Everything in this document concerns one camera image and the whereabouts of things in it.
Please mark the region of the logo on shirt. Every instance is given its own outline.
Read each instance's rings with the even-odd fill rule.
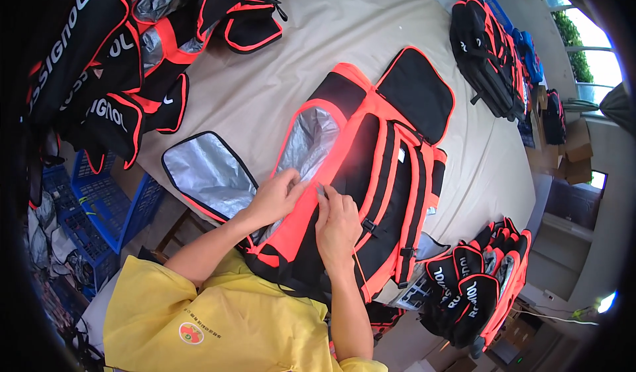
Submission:
[[[203,331],[189,322],[184,322],[179,326],[179,336],[182,341],[189,345],[197,345],[203,341]]]

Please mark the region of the person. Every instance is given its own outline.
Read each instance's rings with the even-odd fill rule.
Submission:
[[[254,200],[203,234],[164,266],[129,256],[104,322],[106,365],[125,371],[380,372],[373,335],[354,277],[352,250],[362,228],[353,199],[324,195],[287,169],[263,183]],[[300,195],[319,202],[317,248],[331,280],[327,306],[291,297],[254,275],[234,246],[287,216]]]

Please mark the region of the stack of bags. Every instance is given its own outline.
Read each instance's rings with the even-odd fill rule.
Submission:
[[[59,163],[59,139],[84,149],[95,173],[112,151],[128,169],[143,133],[176,132],[187,103],[185,69],[212,35],[236,53],[282,36],[277,0],[73,0],[28,77],[37,193],[41,163]]]
[[[548,90],[548,108],[541,110],[546,143],[565,144],[565,111],[556,89]]]
[[[457,348],[485,350],[525,285],[530,241],[528,230],[519,233],[505,217],[450,255],[426,262],[422,325]]]
[[[459,71],[495,117],[523,119],[528,92],[513,38],[483,0],[460,0],[453,6],[450,43]]]

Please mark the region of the green plants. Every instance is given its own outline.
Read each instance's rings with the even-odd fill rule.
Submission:
[[[552,18],[554,18],[556,27],[561,34],[561,39],[565,46],[583,46],[581,34],[579,34],[576,26],[564,11],[552,12]],[[588,59],[585,58],[585,52],[569,52],[568,57],[570,58],[574,79],[577,82],[594,83],[594,76],[590,72],[590,66],[588,65]]]

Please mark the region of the plastic buckle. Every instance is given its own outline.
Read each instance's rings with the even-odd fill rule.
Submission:
[[[373,234],[373,230],[378,226],[374,222],[370,221],[369,218],[365,217],[362,221],[362,229],[366,232],[370,232]]]
[[[411,257],[415,256],[415,248],[413,248],[413,247],[402,248],[399,251],[399,255],[402,256],[405,259],[410,259]]]

